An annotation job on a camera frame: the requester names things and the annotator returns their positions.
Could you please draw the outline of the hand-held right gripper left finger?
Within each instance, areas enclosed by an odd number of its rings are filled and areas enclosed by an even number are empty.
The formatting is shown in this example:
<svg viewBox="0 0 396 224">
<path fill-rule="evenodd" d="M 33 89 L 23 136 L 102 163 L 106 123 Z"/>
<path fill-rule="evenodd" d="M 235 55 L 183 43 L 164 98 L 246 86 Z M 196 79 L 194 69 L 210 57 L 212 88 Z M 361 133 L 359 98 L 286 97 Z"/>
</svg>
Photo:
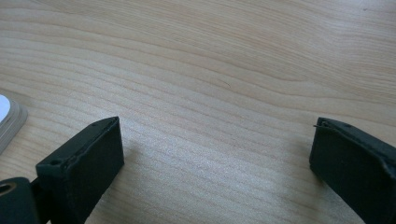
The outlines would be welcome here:
<svg viewBox="0 0 396 224">
<path fill-rule="evenodd" d="M 51 224 L 84 224 L 124 164 L 120 119 L 88 125 L 36 165 Z"/>
</svg>

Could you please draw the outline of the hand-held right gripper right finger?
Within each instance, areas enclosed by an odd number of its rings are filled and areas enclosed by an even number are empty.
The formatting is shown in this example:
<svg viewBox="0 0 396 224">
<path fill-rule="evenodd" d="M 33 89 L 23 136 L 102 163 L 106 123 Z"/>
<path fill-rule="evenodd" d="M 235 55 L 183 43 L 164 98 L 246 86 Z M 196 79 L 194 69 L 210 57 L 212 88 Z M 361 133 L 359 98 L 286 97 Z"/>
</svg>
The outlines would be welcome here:
<svg viewBox="0 0 396 224">
<path fill-rule="evenodd" d="M 309 163 L 366 224 L 396 224 L 396 147 L 350 124 L 319 118 Z"/>
</svg>

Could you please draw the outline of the blue book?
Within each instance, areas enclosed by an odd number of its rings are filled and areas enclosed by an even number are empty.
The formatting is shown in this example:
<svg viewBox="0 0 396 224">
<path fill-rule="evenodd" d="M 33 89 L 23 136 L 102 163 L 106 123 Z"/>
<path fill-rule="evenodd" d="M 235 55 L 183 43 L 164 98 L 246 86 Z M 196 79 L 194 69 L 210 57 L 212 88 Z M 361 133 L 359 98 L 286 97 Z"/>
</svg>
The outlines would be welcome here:
<svg viewBox="0 0 396 224">
<path fill-rule="evenodd" d="M 0 155 L 21 129 L 28 117 L 24 105 L 0 94 Z"/>
</svg>

